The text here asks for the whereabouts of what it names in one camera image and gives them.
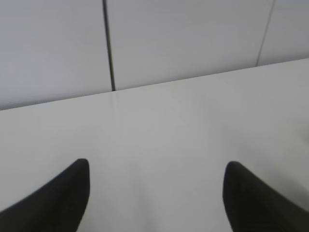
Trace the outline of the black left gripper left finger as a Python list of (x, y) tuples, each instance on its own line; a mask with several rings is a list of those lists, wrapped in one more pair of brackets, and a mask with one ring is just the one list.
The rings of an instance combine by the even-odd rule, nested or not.
[(75, 232), (89, 200), (89, 162), (77, 159), (41, 188), (0, 213), (2, 232)]

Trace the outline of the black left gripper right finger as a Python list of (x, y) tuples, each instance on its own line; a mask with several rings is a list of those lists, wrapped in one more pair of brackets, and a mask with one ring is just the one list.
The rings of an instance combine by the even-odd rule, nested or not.
[(309, 213), (237, 161), (225, 168), (225, 212), (234, 232), (307, 232)]

